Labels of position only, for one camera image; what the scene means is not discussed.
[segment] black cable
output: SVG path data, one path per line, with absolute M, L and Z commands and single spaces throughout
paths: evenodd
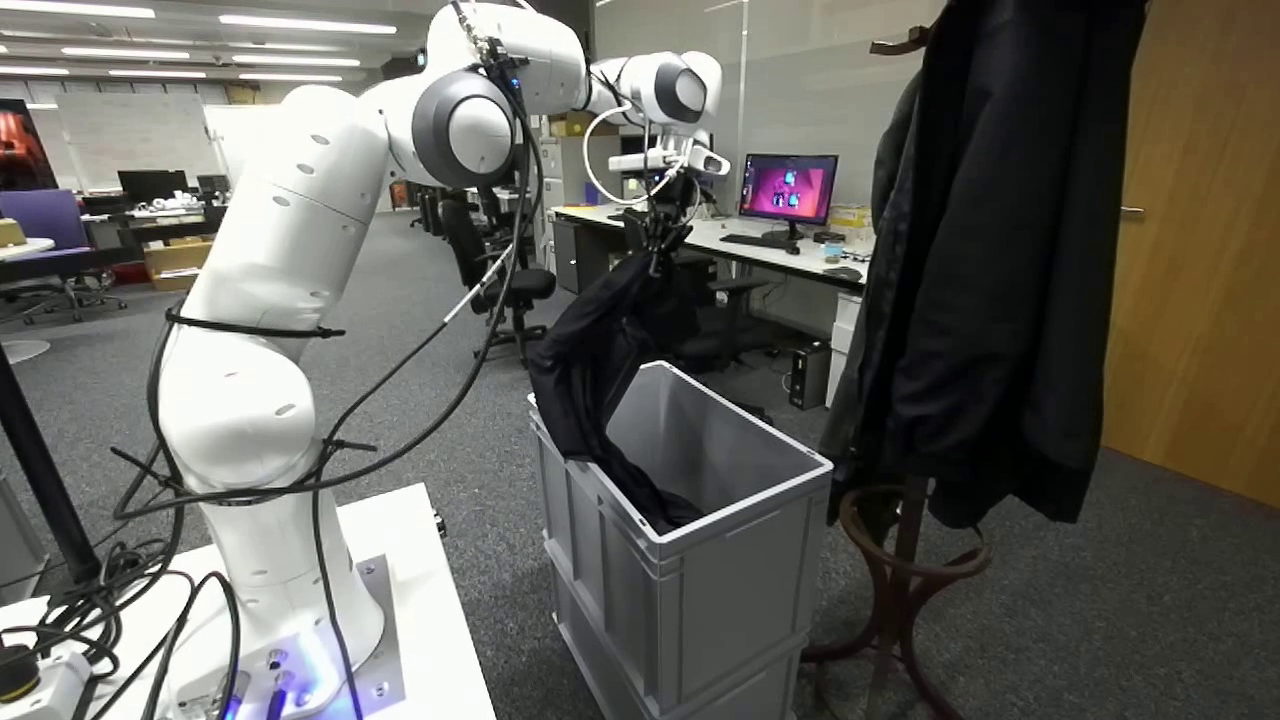
M 43 617 L 32 629 L 4 629 L 4 634 L 35 638 L 32 652 L 41 652 L 41 655 L 50 655 L 55 643 L 85 643 L 85 661 L 96 668 L 92 681 L 118 676 L 121 674 L 118 643 L 126 638 L 121 613 L 130 603 L 138 603 L 156 584 L 176 540 L 172 543 L 154 540 L 154 543 L 162 549 L 156 551 L 162 559 L 146 557 L 149 543 L 142 543 L 142 549 L 118 543 L 106 557 L 99 577 L 92 584 L 67 589 L 65 595 L 54 595 Z
M 190 601 L 186 601 L 186 608 L 191 603 L 191 591 L 195 591 L 195 580 L 190 577 L 190 573 L 163 573 L 163 577 L 180 577 L 180 580 L 190 580 Z M 172 634 L 163 634 L 154 649 L 149 649 L 149 655 L 111 687 L 111 696 L 92 714 L 92 720 L 106 720 L 118 705 L 121 705 L 121 696 L 154 668 L 154 661 L 162 655 L 162 649 L 172 639 Z
M 180 315 L 176 308 L 163 311 L 168 324 L 190 324 L 205 333 L 234 333 L 234 338 L 279 338 L 279 339 L 334 339 L 350 338 L 339 327 L 259 327 L 259 324 L 224 324 L 224 320 L 202 320 L 202 315 Z
M 365 720 L 365 705 L 362 705 L 362 687 L 356 687 L 356 668 L 353 668 L 353 649 L 350 649 L 345 626 L 339 626 L 335 603 L 334 603 L 334 577 L 330 577 L 325 534 L 320 534 L 320 491 L 313 491 L 313 543 L 316 543 L 316 564 L 320 564 L 325 613 L 330 613 L 330 626 L 334 626 L 335 655 L 339 655 L 339 664 L 345 664 L 345 683 L 350 683 L 353 717 Z
M 237 589 L 227 584 L 227 577 L 208 573 L 208 577 L 191 589 L 191 595 L 190 595 L 190 603 L 180 608 L 176 626 L 168 629 L 168 643 L 163 643 L 163 655 L 162 655 L 162 664 L 156 664 L 156 681 L 154 681 L 154 693 L 149 693 L 146 720 L 154 720 L 156 708 L 162 708 L 162 687 L 163 687 L 163 681 L 168 681 L 176 639 L 186 638 L 186 629 L 190 629 L 190 621 L 191 621 L 191 608 L 195 608 L 195 601 L 202 601 L 202 591 L 205 591 L 208 584 L 215 584 L 215 589 L 224 591 L 227 621 L 234 621 L 234 652 L 227 652 L 227 674 L 224 674 L 224 693 L 219 693 L 215 717 L 227 717 L 234 705 L 237 705 L 237 676 L 241 676 L 241 603 L 237 603 Z
M 490 311 L 490 324 L 495 327 L 495 320 L 499 320 L 499 308 L 504 308 L 504 302 L 508 302 L 508 285 L 499 287 L 499 302 L 495 302 L 495 308 Z M 356 415 L 356 410 L 365 410 L 390 382 L 395 382 L 428 344 L 438 344 L 442 338 L 445 338 L 445 320 L 416 344 L 416 350 L 410 350 L 369 393 L 362 393 L 356 397 L 356 403 L 350 403 L 345 411 L 339 411 L 339 419 L 330 428 L 330 438 L 325 438 L 325 444 L 335 444 L 335 432 Z M 313 491 L 313 488 L 339 488 L 339 484 L 353 484 L 353 481 L 362 481 L 362 476 L 373 476 L 373 472 L 381 472 L 381 468 L 390 468 L 390 466 L 395 466 L 400 457 L 410 457 L 414 448 L 419 448 L 428 438 L 438 438 L 438 428 L 442 424 L 450 424 L 451 419 L 451 411 L 468 400 L 468 393 L 472 393 L 472 385 L 475 382 L 464 382 L 464 390 L 455 393 L 455 400 L 428 424 L 428 432 L 419 432 L 419 438 L 414 438 L 406 448 L 395 448 L 390 461 L 381 461 L 381 466 L 369 466 L 369 468 L 356 468 L 356 472 L 345 472 L 345 476 L 334 476 L 334 481 L 316 481 L 316 472 L 320 468 L 310 468 L 300 481 L 291 481 L 291 484 L 286 484 L 286 488 L 237 488 L 237 491 L 186 491 L 172 476 L 162 476 L 162 472 L 154 472 L 149 466 L 142 466 L 142 461 L 131 461 L 130 451 L 121 451 L 118 448 L 118 457 L 121 461 L 130 461 L 130 466 L 138 466 L 146 476 L 154 476 L 154 481 L 162 481 L 162 484 L 172 484 L 172 502 L 154 502 L 154 503 L 146 503 L 146 509 L 130 509 L 131 503 L 131 496 L 138 496 L 138 488 L 131 491 L 126 491 L 121 496 L 121 503 L 118 503 L 118 522 L 142 522 L 142 516 L 154 516 L 154 512 L 172 512 L 172 509 L 190 509 L 190 503 L 264 503 L 264 502 L 275 502 L 275 496 L 300 496 L 300 491 Z
M 156 573 L 154 573 L 131 595 L 118 601 L 118 608 L 111 608 L 110 617 L 126 617 L 138 601 L 146 601 L 146 595 L 163 580 L 163 573 L 168 573 L 168 564 L 172 564 L 172 557 L 176 557 L 186 522 L 190 522 L 190 512 L 176 509 L 176 512 L 172 512 L 172 529 L 168 529 L 168 543 L 163 543 L 163 551 L 162 551 Z
M 0 589 L 32 584 L 32 580 L 41 580 L 43 573 L 27 573 L 27 577 L 0 577 Z

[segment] power strip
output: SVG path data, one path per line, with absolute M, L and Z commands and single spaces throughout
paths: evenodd
M 85 683 L 89 683 L 85 652 L 55 649 L 41 664 L 41 683 L 22 702 L 0 705 L 0 720 L 75 720 Z

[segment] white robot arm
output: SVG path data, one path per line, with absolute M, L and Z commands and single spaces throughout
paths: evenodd
M 653 130 L 658 146 L 633 156 L 612 156 L 612 171 L 693 168 L 727 178 L 734 166 L 712 151 L 704 123 L 720 107 L 720 60 L 710 51 L 650 51 L 591 66 L 587 107 L 618 123 Z
M 162 359 L 156 419 L 191 496 L 290 488 L 316 468 L 316 397 L 295 359 L 353 278 L 390 171 L 445 188 L 508 179 L 522 118 L 568 107 L 627 107 L 627 119 L 687 138 L 720 84 L 720 66 L 693 51 L 599 66 L 587 81 L 566 26 L 508 4 L 438 12 L 428 55 L 419 76 L 365 95 L 295 90 L 275 138 L 249 162 Z M 339 696 L 345 674 L 320 591 L 313 496 L 205 503 L 205 522 L 241 595 L 241 717 L 259 717 L 279 693 L 286 717 L 316 717 Z M 320 540 L 350 655 L 365 664 L 385 613 L 350 559 L 334 496 L 320 503 Z M 224 652 L 227 629 L 215 617 L 186 639 L 168 717 L 215 705 Z

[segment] pink screen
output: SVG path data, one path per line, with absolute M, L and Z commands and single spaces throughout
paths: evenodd
M 831 168 L 825 162 L 760 162 L 745 188 L 745 212 L 821 219 L 831 205 L 827 188 Z

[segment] ceiling light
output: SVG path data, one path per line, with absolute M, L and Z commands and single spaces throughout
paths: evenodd
M 339 84 L 345 76 L 241 72 L 253 84 Z
M 8 28 L 4 28 L 0 35 L 55 35 L 55 32 L 8 32 Z
M 0 76 L 67 76 L 67 67 L 50 67 L 50 66 L 0 66 Z
M 162 47 L 65 47 L 65 55 L 191 60 L 191 51 L 162 51 Z
M 271 51 L 339 51 L 335 43 L 255 43 L 255 41 L 237 41 L 227 47 L 271 47 Z
M 723 0 L 723 4 L 710 4 L 704 12 L 727 12 L 727 10 L 741 10 L 745 0 Z
M 156 20 L 146 4 L 54 4 L 54 0 L 0 0 L 4 12 L 50 12 L 50 17 L 142 17 Z
M 154 76 L 154 81 L 205 81 L 208 72 L 168 72 L 168 67 L 111 67 L 111 76 Z
M 186 41 L 186 35 L 121 35 L 130 43 L 195 43 L 195 41 Z
M 313 17 L 219 17 L 219 26 L 241 26 L 241 28 L 279 28 L 279 32 L 395 35 L 395 28 L 393 28 L 393 26 L 350 26 L 350 20 L 313 20 Z
M 234 55 L 237 66 L 362 67 L 356 55 Z

